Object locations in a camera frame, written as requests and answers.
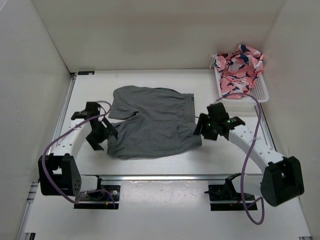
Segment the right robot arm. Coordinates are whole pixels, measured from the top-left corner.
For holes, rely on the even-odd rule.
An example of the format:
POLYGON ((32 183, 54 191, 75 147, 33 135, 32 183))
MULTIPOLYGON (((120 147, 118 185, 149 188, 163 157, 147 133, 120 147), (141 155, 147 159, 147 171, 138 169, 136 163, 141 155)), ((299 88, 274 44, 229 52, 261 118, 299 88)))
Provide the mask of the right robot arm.
POLYGON ((224 105, 211 104, 208 113, 200 114, 194 135, 206 140, 219 136, 239 147, 261 170, 261 176, 236 173, 225 179, 224 196, 238 199, 242 193, 262 197, 276 207, 305 192, 300 161, 285 157, 254 136, 254 132, 239 117, 230 117, 224 105))

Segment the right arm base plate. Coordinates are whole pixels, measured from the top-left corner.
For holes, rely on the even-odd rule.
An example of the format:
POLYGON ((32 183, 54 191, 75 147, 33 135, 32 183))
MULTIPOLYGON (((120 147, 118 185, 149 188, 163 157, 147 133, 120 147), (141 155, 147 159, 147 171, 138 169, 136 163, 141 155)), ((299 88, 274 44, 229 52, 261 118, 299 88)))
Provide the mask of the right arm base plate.
POLYGON ((224 184, 208 185, 204 194, 209 196, 211 212, 244 211, 243 198, 240 193, 228 193, 224 184))

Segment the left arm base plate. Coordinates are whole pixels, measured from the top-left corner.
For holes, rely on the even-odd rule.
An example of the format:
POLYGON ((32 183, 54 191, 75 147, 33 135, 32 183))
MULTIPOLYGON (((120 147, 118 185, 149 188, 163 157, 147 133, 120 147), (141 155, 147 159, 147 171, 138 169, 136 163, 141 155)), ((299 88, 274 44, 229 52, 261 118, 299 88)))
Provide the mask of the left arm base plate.
POLYGON ((73 205, 78 210, 118 210, 120 205, 121 186, 101 185, 110 193, 113 199, 106 192, 94 192, 82 194, 79 202, 73 205))

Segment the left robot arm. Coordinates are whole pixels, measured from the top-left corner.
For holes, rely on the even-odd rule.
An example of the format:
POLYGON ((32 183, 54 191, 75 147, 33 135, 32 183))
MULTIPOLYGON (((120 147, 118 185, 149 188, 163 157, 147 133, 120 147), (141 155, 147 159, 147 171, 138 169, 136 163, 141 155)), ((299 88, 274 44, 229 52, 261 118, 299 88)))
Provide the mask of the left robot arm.
POLYGON ((81 175, 76 158, 84 143, 94 151, 102 151, 101 144, 118 139, 118 132, 107 120, 109 113, 102 101, 88 101, 84 110, 76 111, 70 119, 66 133, 53 140, 38 160, 40 190, 44 196, 62 196, 67 200, 88 194, 100 200, 105 188, 98 176, 81 175))

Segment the grey shorts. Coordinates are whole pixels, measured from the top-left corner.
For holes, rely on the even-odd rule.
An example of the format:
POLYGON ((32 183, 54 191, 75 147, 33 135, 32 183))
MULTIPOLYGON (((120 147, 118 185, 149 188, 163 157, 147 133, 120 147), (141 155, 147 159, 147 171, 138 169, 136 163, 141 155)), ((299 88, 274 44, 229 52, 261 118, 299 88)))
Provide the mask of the grey shorts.
POLYGON ((123 86, 113 92, 109 118, 118 137, 107 141, 112 158, 153 159, 178 155, 202 145, 194 135, 194 94, 169 88, 123 86))

